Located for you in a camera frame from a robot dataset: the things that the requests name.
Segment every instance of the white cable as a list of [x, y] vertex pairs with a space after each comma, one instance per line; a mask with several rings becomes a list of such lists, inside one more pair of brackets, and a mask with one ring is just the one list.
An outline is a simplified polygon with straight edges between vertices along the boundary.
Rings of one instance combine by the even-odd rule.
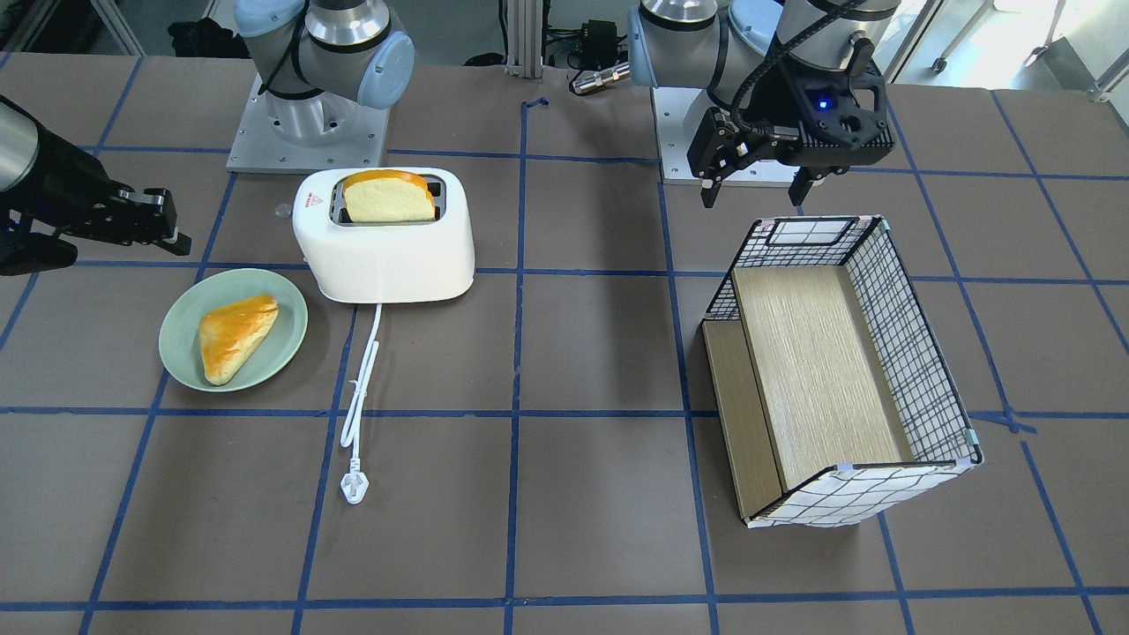
[[341, 492], [345, 495], [345, 501], [353, 505], [361, 502], [368, 489], [368, 477], [360, 469], [360, 417], [365, 395], [368, 394], [368, 384], [373, 377], [376, 353], [380, 348], [380, 342], [376, 341], [376, 331], [380, 328], [382, 307], [383, 305], [377, 304], [373, 314], [373, 330], [369, 331], [368, 341], [365, 343], [365, 355], [361, 356], [357, 379], [352, 381], [353, 395], [349, 403], [349, 414], [345, 415], [345, 423], [341, 427], [341, 447], [352, 445], [349, 471], [341, 478]]

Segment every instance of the storage box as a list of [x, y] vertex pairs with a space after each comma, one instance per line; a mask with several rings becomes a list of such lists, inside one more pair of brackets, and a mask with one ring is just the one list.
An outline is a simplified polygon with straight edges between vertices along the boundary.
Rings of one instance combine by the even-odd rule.
[[702, 330], [750, 528], [855, 524], [983, 460], [881, 217], [758, 220]]

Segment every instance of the gray floor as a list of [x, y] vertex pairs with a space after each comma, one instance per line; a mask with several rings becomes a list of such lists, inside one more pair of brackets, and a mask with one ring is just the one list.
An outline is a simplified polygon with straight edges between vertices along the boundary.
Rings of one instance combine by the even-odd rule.
[[[987, 462], [854, 528], [747, 530], [698, 324], [752, 220], [794, 212], [782, 191], [703, 210], [659, 183], [645, 90], [418, 69], [387, 160], [460, 176], [479, 271], [387, 307], [351, 507], [335, 433], [371, 307], [325, 299], [272, 214], [297, 177], [226, 172], [253, 76], [0, 59], [0, 90], [173, 190], [196, 241], [84, 242], [0, 279], [0, 632], [1129, 630], [1129, 140], [1108, 105], [892, 88], [899, 149], [803, 211], [889, 218]], [[161, 320], [239, 267], [301, 289], [305, 342], [253, 389], [186, 389]]]

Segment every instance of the plate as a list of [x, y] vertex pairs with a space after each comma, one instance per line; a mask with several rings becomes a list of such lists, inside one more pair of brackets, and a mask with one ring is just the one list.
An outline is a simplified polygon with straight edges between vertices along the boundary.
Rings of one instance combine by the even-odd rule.
[[[270, 294], [279, 304], [279, 315], [246, 364], [224, 385], [204, 377], [200, 358], [200, 319], [225, 304]], [[196, 282], [184, 292], [160, 325], [158, 350], [169, 375], [182, 384], [205, 392], [231, 392], [262, 383], [282, 369], [298, 353], [309, 315], [306, 298], [282, 276], [264, 269], [233, 269]]]

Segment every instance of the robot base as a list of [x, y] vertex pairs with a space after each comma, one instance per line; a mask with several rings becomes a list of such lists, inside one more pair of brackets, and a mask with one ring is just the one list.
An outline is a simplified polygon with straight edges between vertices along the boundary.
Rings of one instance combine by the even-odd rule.
[[262, 80], [255, 76], [239, 130], [227, 157], [228, 172], [260, 174], [310, 174], [338, 167], [376, 167], [384, 153], [388, 111], [356, 106], [350, 121], [329, 134], [333, 138], [298, 145], [279, 134], [274, 113], [259, 95]]
[[[714, 105], [700, 88], [655, 88], [655, 132], [663, 162], [663, 182], [701, 185], [701, 179], [690, 171], [686, 150], [698, 130], [706, 108]], [[726, 186], [787, 188], [796, 167], [774, 160], [762, 160], [725, 180]]]

